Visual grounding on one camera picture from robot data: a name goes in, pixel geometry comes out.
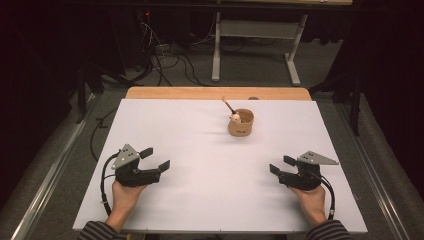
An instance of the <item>sleeve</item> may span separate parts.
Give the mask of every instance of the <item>sleeve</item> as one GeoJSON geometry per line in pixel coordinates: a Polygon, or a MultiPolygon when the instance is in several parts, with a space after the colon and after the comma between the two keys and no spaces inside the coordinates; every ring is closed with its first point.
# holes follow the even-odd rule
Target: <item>sleeve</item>
{"type": "Polygon", "coordinates": [[[88,222],[78,236],[78,240],[126,240],[112,227],[103,222],[88,222]]]}
{"type": "Polygon", "coordinates": [[[353,240],[343,224],[338,220],[328,220],[306,234],[306,240],[353,240]]]}

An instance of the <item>stick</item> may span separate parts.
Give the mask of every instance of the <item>stick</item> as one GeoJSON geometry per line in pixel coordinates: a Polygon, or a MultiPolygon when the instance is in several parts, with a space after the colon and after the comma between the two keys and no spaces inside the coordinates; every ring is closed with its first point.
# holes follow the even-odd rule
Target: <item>stick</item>
{"type": "Polygon", "coordinates": [[[222,97],[222,101],[227,105],[227,107],[231,110],[232,114],[236,114],[236,111],[230,106],[230,104],[227,103],[227,100],[225,100],[225,97],[222,97]]]}

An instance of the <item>white surface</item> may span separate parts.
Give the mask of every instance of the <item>white surface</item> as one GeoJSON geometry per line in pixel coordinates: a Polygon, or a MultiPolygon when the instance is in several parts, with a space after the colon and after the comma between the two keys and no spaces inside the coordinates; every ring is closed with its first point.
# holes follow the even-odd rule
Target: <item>white surface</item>
{"type": "MultiPolygon", "coordinates": [[[[143,191],[124,226],[132,231],[288,233],[309,226],[295,195],[278,183],[269,164],[297,173],[283,155],[308,150],[338,161],[318,107],[313,101],[232,100],[255,114],[252,134],[233,137],[230,111],[221,100],[122,100],[73,228],[107,218],[100,204],[104,162],[125,143],[137,151],[154,148],[139,168],[171,167],[159,183],[143,191]]],[[[113,171],[108,167],[108,174],[113,171]]],[[[335,219],[350,232],[366,232],[341,165],[321,166],[336,194],[335,219]]],[[[106,192],[112,206],[111,183],[106,192]]],[[[327,192],[328,211],[330,194],[327,192]]]]}

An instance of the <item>small cup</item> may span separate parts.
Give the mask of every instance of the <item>small cup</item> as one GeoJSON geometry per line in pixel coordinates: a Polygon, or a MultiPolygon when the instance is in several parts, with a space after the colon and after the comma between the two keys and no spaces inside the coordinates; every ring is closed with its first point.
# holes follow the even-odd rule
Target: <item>small cup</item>
{"type": "Polygon", "coordinates": [[[240,115],[241,123],[230,120],[228,123],[228,131],[235,137],[246,137],[252,132],[253,120],[255,116],[248,109],[235,110],[240,115]]]}

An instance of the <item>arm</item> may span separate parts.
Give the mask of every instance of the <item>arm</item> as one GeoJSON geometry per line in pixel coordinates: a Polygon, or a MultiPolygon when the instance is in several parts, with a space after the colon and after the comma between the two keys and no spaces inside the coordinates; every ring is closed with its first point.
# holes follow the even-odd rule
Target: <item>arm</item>
{"type": "Polygon", "coordinates": [[[112,184],[113,207],[105,223],[88,222],[78,239],[126,239],[119,235],[126,220],[138,202],[138,198],[146,186],[123,187],[119,182],[112,184]]]}
{"type": "Polygon", "coordinates": [[[290,188],[299,198],[300,207],[312,229],[306,234],[307,240],[353,239],[338,220],[327,220],[325,216],[325,190],[322,186],[311,191],[290,188]]]}

